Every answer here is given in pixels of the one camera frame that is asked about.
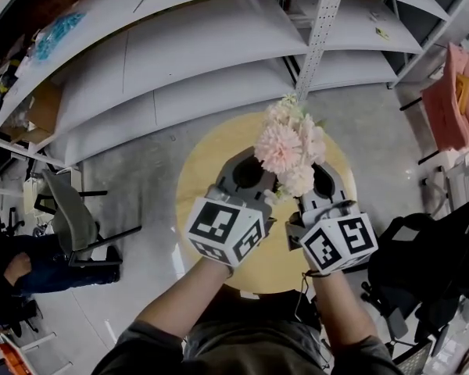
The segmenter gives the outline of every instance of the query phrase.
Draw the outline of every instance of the flower bouquet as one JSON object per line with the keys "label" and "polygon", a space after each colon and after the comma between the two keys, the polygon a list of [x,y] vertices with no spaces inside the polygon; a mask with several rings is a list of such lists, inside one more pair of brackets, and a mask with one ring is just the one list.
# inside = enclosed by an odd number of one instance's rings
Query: flower bouquet
{"label": "flower bouquet", "polygon": [[313,164],[325,161],[323,128],[304,112],[297,96],[286,95],[267,108],[254,149],[262,167],[277,176],[276,190],[264,191],[265,202],[276,205],[313,189]]}

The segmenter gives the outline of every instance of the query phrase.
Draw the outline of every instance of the wooden tabletop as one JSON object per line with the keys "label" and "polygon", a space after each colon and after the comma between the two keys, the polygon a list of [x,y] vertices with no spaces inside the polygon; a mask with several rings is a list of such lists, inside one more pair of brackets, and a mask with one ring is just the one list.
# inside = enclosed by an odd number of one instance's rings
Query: wooden tabletop
{"label": "wooden tabletop", "polygon": [[[263,127],[263,112],[255,112],[228,120],[210,131],[193,149],[184,164],[176,194],[177,225],[183,232],[193,203],[205,196],[217,175],[230,158],[252,146]],[[342,178],[347,197],[356,200],[356,184],[348,161],[340,148],[325,134],[327,163]],[[308,270],[302,249],[290,252],[285,222],[298,211],[295,200],[273,208],[277,222],[260,246],[236,269],[226,284],[256,294],[300,290],[302,272]],[[190,243],[182,238],[186,251],[195,260],[201,257]]]}

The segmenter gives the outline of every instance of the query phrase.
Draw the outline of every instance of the blue jeans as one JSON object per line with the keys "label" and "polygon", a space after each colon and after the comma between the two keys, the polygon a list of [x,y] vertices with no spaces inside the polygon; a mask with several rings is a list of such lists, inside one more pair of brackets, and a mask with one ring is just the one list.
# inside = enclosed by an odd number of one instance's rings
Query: blue jeans
{"label": "blue jeans", "polygon": [[31,260],[31,272],[16,282],[15,295],[51,293],[89,284],[114,282],[118,266],[68,266],[67,258],[55,235],[13,238],[16,254],[25,252]]}

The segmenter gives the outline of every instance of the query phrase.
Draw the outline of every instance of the concrete floor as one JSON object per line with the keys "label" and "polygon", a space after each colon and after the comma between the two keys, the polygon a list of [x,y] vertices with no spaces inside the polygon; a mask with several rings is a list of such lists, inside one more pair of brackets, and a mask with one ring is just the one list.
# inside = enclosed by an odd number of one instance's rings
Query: concrete floor
{"label": "concrete floor", "polygon": [[[417,165],[434,149],[420,110],[401,113],[400,104],[418,87],[396,91],[385,85],[343,87],[312,93],[309,111],[326,120],[325,130],[348,157],[356,179],[360,208],[381,233],[396,216],[424,211],[419,187],[426,169]],[[57,338],[30,359],[41,375],[68,362],[65,373],[87,374],[114,346],[114,337],[128,326],[147,303],[163,293],[188,270],[181,260],[176,228],[175,191],[184,161],[195,144],[217,124],[244,113],[262,111],[268,103],[232,109],[161,130],[93,157],[81,165],[85,190],[108,190],[101,198],[86,199],[88,208],[111,235],[141,224],[143,230],[119,246],[124,254],[122,279],[117,284],[88,286],[36,297],[44,314],[42,333]],[[19,188],[24,163],[7,177]],[[2,208],[20,205],[5,198]],[[31,219],[24,232],[32,227]],[[349,276],[355,291],[365,273]],[[383,338],[386,326],[368,306]]]}

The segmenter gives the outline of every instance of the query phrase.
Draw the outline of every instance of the gray chair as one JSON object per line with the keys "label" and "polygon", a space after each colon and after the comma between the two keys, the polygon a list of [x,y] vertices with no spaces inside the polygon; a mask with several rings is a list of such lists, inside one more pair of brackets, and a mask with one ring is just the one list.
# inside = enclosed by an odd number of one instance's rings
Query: gray chair
{"label": "gray chair", "polygon": [[[113,261],[90,260],[92,250],[139,232],[142,227],[135,227],[121,234],[116,234],[106,239],[103,238],[98,233],[98,225],[81,198],[107,195],[108,191],[85,191],[79,193],[71,185],[48,170],[42,171],[42,175],[46,185],[37,196],[34,207],[54,216],[52,228],[59,239],[61,249],[70,257],[69,265],[110,266],[121,264],[121,259]],[[43,201],[52,201],[55,208],[42,205]]]}

